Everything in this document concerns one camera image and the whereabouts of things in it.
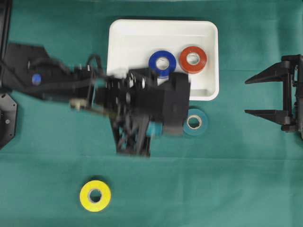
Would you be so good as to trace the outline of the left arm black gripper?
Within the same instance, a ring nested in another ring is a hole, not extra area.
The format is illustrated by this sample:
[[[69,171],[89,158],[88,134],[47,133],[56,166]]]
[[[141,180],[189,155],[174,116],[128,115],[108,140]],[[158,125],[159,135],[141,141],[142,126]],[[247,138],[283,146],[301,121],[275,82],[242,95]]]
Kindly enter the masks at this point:
[[[150,156],[153,137],[163,131],[163,83],[150,68],[130,69],[125,77],[104,77],[104,109],[108,112],[116,152]]]

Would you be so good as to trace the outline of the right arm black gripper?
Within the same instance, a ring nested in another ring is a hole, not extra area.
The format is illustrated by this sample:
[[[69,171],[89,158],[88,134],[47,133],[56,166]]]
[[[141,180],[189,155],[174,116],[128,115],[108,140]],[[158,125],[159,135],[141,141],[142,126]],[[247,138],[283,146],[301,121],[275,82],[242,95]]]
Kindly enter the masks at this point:
[[[283,81],[283,106],[286,110],[245,110],[247,114],[261,117],[282,126],[286,132],[303,136],[303,56],[287,55],[245,84]]]

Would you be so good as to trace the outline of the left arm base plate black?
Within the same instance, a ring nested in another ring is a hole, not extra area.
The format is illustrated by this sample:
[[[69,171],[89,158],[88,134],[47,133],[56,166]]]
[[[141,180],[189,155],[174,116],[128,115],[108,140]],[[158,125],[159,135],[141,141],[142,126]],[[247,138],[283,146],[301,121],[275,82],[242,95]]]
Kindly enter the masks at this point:
[[[7,93],[0,94],[0,148],[7,145],[15,136],[17,103]]]

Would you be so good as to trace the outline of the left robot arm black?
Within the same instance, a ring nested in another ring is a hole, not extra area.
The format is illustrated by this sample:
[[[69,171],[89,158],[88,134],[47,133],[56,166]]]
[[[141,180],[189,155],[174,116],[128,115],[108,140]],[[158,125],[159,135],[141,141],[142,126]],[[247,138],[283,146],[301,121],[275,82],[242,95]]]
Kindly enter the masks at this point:
[[[9,43],[0,61],[0,87],[44,100],[68,103],[110,120],[119,154],[150,155],[151,138],[146,134],[149,116],[139,113],[136,98],[157,85],[149,68],[131,69],[119,78],[104,73],[98,54],[83,67],[66,66],[50,57],[43,46]]]

